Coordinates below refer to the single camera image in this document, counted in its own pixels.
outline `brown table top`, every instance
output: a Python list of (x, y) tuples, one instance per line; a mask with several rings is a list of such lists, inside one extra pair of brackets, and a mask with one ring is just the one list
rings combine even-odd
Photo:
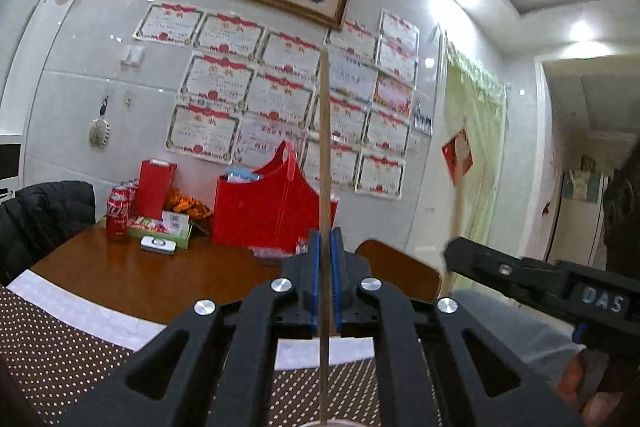
[(113, 243), (95, 225), (39, 261), (31, 270), (89, 301), (127, 315), (170, 323), (199, 299), (225, 304), (278, 276), (250, 250), (222, 247), (194, 230), (188, 250), (162, 255), (140, 240)]

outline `brown dotted fabric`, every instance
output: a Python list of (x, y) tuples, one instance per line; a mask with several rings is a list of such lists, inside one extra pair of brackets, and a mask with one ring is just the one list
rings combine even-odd
[[(77, 330), (0, 286), (0, 355), (34, 410), (50, 425), (132, 351)], [(373, 359), (334, 365), (330, 415), (379, 427)], [(275, 371), (269, 425), (319, 419), (317, 368)]]

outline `black triangular cutout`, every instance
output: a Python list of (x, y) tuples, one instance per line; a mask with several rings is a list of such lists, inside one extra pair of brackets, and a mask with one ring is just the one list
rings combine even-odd
[(486, 347), (471, 330), (463, 331), (462, 336), (488, 397), (499, 396), (520, 385), (518, 375), (504, 365), (502, 360)]
[(131, 373), (127, 386), (152, 400), (162, 399), (188, 340), (187, 331), (176, 331), (154, 357), (145, 360), (142, 367)]

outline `green box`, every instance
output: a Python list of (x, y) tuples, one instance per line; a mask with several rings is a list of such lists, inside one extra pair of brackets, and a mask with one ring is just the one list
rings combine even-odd
[[(102, 216), (100, 220), (100, 227), (103, 229), (107, 228), (107, 217)], [(135, 227), (127, 227), (127, 235), (130, 237), (139, 237), (142, 239), (145, 235), (150, 235), (152, 237), (157, 237), (159, 239), (167, 239), (169, 241), (175, 241), (175, 246), (177, 248), (181, 248), (182, 250), (187, 250), (189, 248), (189, 240), (191, 238), (191, 230), (193, 230), (193, 225), (189, 223), (189, 232), (186, 237), (180, 237), (179, 235), (170, 235), (168, 233), (160, 233), (153, 232), (152, 230), (142, 230), (136, 229)]]

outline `metal bolt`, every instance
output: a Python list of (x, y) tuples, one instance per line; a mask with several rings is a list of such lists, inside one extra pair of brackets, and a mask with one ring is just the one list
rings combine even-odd
[(216, 311), (216, 304), (209, 299), (202, 299), (193, 305), (193, 311), (198, 315), (210, 315)]
[(293, 283), (284, 277), (271, 281), (271, 289), (277, 293), (288, 292), (293, 288)]
[(382, 288), (382, 281), (380, 279), (376, 279), (375, 277), (365, 277), (362, 281), (360, 281), (360, 287), (363, 290), (374, 292)]
[(449, 297), (444, 297), (438, 301), (438, 309), (442, 313), (454, 313), (458, 309), (458, 303)]

